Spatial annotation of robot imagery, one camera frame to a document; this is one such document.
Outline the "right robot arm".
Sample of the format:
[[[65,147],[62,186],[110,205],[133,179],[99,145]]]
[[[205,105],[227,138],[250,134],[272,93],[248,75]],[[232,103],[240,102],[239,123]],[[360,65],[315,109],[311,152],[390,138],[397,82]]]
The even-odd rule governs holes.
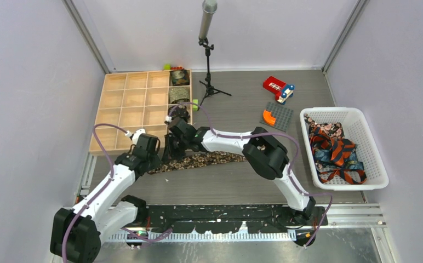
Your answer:
[[[182,118],[165,118],[168,130],[179,139],[179,146],[194,152],[226,152],[246,158],[254,171],[264,179],[273,181],[292,210],[292,218],[306,225],[314,217],[316,201],[297,180],[287,156],[287,148],[262,127],[245,133],[233,133],[186,123]]]

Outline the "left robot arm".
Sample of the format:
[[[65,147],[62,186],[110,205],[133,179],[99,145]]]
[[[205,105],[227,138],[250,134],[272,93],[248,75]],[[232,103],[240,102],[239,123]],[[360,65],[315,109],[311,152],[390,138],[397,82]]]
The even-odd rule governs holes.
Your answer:
[[[54,216],[50,252],[64,262],[94,262],[103,243],[123,226],[140,227],[147,220],[144,200],[127,195],[115,207],[113,203],[139,177],[160,167],[160,141],[144,129],[124,133],[132,147],[109,161],[108,175],[90,194]]]

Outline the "brown floral black tie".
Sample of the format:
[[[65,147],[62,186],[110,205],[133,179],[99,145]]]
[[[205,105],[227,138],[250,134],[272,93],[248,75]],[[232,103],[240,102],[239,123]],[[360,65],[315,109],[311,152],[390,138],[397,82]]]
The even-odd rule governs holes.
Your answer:
[[[246,162],[247,159],[235,153],[227,152],[207,152],[207,153],[197,153],[190,156],[185,156],[181,159],[167,161],[163,163],[160,167],[150,170],[148,174],[158,174],[165,173],[169,171],[176,170],[186,170],[201,168],[210,165],[234,163],[234,162]]]

